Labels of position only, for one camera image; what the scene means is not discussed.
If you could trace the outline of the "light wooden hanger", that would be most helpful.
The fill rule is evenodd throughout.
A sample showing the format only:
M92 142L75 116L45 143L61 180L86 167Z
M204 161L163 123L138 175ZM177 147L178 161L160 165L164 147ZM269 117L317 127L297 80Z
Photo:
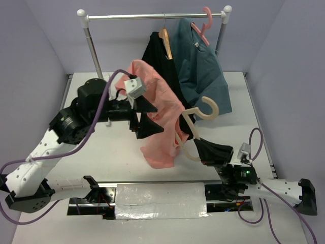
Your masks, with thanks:
M190 108L190 109L185 109L182 112L182 116L185 119L187 125L189 126L191 132L193 133L193 136L195 139L200 140L200 136L198 131L195 128L194 123L192 122L192 120L190 119L189 115L190 114L196 114L198 117L200 117L203 120L214 120L219 116L219 107L218 105L209 97L202 97L202 102L207 104L212 112L210 114L205 114L203 113L199 107L194 107L194 108ZM179 135L177 133L175 133L175 139L178 142L178 145L180 146L181 150L184 152L185 156L194 162L200 162L201 159L199 157L193 157L190 155L190 153L187 151L186 147L183 144L182 139L179 137Z

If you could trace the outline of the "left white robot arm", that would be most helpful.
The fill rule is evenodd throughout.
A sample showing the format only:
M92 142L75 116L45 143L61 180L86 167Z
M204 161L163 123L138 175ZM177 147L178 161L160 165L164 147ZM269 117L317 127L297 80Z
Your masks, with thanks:
M125 99L109 98L110 82L94 78L78 88L70 106L62 109L34 151L18 162L9 174L1 175L1 190L8 193L11 210L34 213L49 202L83 198L95 202L101 188L91 176L77 180L48 181L47 175L64 157L79 151L94 132L97 123L127 121L138 139L161 133L163 128L148 114L157 112L145 97L148 87L136 76L124 82Z

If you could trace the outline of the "salmon pink t shirt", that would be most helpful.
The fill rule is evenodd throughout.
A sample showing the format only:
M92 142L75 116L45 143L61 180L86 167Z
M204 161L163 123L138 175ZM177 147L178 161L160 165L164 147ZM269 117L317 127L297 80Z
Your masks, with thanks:
M144 97L157 108L148 117L164 128L164 131L148 137L147 144L140 148L148 164L155 169L171 168L181 147L175 135L185 143L189 137L180 129L179 117L185 110L167 82L145 61L135 59L127 69L144 81L147 92Z

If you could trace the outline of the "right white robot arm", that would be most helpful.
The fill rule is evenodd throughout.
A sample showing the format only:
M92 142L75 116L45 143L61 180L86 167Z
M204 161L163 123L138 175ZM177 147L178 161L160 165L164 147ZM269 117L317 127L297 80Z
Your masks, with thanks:
M207 200L230 201L244 197L285 200L300 214L317 215L315 188L311 181L259 178L249 158L249 144L242 144L237 156L239 162L232 162L233 147L205 139L195 139L194 143L202 164L214 168L221 180L220 184L205 187Z

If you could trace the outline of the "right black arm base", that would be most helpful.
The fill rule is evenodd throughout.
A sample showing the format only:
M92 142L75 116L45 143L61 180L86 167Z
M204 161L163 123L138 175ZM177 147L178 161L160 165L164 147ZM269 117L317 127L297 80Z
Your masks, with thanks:
M207 213L253 211L249 196L238 196L219 180L204 181Z

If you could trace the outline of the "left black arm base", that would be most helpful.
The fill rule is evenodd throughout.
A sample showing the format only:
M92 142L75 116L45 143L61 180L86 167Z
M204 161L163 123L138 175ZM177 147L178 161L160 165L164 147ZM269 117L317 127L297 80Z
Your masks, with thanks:
M90 191L83 198L71 198L68 216L101 216L104 220L115 219L117 183L97 182L92 176L84 176Z

